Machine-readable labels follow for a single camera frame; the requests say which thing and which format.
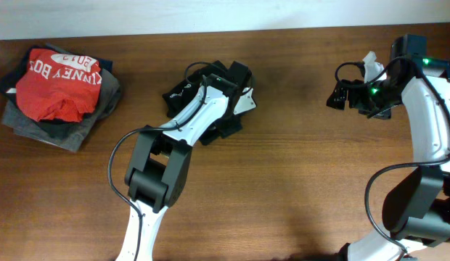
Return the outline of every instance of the folded clothes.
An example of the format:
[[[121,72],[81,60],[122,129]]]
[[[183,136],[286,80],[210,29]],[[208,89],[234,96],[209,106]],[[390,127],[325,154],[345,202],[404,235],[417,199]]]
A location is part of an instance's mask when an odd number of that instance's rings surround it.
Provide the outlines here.
[[[17,105],[32,120],[83,120],[96,107],[102,78],[88,56],[32,49],[27,73],[18,81]]]
[[[53,50],[61,54],[71,54],[68,51],[65,51],[57,46],[53,46],[49,43],[47,43],[44,47],[32,46],[31,48],[29,48],[15,70],[11,71],[9,74],[0,79],[0,93],[5,95],[5,97],[7,97],[15,106],[17,106],[15,86],[18,81],[26,74],[28,67],[28,58],[31,51],[35,48]],[[108,71],[109,73],[112,72],[112,61],[100,58],[95,59],[97,59],[97,61],[99,62],[99,66],[102,69],[106,69],[106,71]],[[46,131],[50,137],[59,139],[68,137],[69,133],[72,132],[72,129],[77,126],[77,123],[69,123],[59,119],[42,120],[39,122],[33,121],[33,123],[35,123],[43,131]]]
[[[34,121],[26,117],[11,101],[7,102],[2,123],[14,128],[14,133],[20,136],[33,138],[63,149],[77,152],[83,140],[97,120],[107,117],[114,109],[121,97],[118,80],[106,70],[101,71],[102,85],[99,93],[99,102],[96,109],[81,123],[75,125],[66,138],[53,138],[46,131],[39,128]]]

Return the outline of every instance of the wooden table surface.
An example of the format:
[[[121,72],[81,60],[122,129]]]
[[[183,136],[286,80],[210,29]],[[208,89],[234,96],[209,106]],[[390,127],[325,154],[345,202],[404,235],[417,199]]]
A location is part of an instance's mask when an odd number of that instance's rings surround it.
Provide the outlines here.
[[[115,142],[132,129],[166,122],[161,94],[182,80],[188,64],[216,59],[249,65],[258,108],[243,117],[239,133],[195,147],[154,258],[271,260],[337,252],[372,230],[366,183],[376,170],[412,160],[412,143],[404,107],[389,121],[326,107],[333,73],[371,50],[386,64],[390,45],[406,33],[427,36],[428,54],[450,59],[450,24],[0,41],[0,77],[30,45],[49,42],[113,60],[124,88],[117,109],[76,154],[15,136],[0,123],[0,260],[113,260],[129,211],[107,183]],[[342,75],[359,77],[348,69]],[[0,95],[0,121],[5,104]],[[122,145],[114,165],[123,193],[134,142]],[[377,220],[385,195],[410,171],[376,182]],[[415,256],[450,260],[450,244]]]

